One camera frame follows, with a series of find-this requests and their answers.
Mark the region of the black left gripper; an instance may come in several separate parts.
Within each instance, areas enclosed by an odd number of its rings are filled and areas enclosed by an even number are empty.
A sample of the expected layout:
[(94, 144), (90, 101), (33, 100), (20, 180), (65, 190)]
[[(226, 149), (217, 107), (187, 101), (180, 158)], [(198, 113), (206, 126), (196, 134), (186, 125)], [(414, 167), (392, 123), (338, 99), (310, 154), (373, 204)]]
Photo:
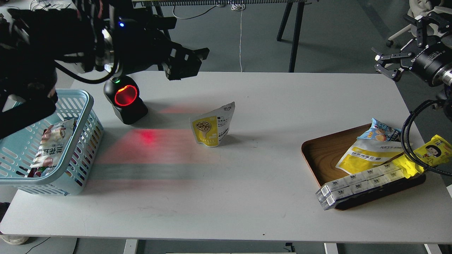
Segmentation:
[(192, 50), (171, 41), (168, 31), (176, 27), (175, 17), (154, 13), (151, 7), (110, 7), (108, 14), (112, 56), (106, 69), (113, 77), (159, 65), (168, 80), (181, 80), (197, 76), (208, 58), (209, 48)]

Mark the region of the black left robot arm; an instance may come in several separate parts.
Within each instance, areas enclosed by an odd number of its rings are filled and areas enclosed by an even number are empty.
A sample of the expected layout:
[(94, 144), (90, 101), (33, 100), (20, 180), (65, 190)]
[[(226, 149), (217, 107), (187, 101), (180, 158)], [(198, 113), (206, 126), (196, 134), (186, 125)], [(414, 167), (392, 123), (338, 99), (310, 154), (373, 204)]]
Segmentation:
[(208, 48), (171, 41), (175, 17), (155, 15), (133, 0), (74, 0), (75, 8), (10, 8), (1, 20), (1, 106), (14, 95), (22, 104), (1, 112), (1, 138), (56, 110), (56, 69), (86, 84), (105, 83), (115, 114), (131, 125), (147, 114), (129, 74), (158, 65), (169, 80), (194, 77)]

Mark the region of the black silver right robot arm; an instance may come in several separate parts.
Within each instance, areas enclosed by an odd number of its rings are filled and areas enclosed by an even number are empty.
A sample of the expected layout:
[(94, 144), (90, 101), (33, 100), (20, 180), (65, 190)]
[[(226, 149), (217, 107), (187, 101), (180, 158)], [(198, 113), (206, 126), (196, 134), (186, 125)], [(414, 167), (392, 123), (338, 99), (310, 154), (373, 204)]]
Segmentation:
[(415, 74), (430, 87), (443, 85), (439, 95), (442, 108), (451, 119), (451, 14), (429, 12), (426, 16), (404, 17), (416, 34), (399, 53), (376, 55), (375, 69), (393, 81), (399, 81), (403, 70)]

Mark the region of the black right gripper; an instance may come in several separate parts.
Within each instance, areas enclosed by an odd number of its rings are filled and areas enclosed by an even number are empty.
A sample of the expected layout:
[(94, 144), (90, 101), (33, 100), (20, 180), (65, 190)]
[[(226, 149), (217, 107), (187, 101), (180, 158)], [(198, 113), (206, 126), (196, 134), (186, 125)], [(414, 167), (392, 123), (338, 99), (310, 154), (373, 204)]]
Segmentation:
[[(439, 85), (451, 86), (452, 80), (452, 50), (441, 42), (438, 36), (428, 36), (427, 27), (429, 24), (442, 24), (442, 17), (436, 12), (430, 12), (427, 16), (420, 16), (419, 19), (412, 18), (408, 15), (405, 20), (416, 27), (416, 45), (418, 48), (425, 48), (413, 59), (414, 53), (400, 52), (384, 55), (376, 48), (371, 50), (376, 53), (375, 70), (398, 82), (402, 77), (402, 72), (408, 68), (414, 72), (421, 80), (425, 81), (429, 86), (436, 87)], [(428, 38), (433, 38), (434, 44), (428, 43)]]

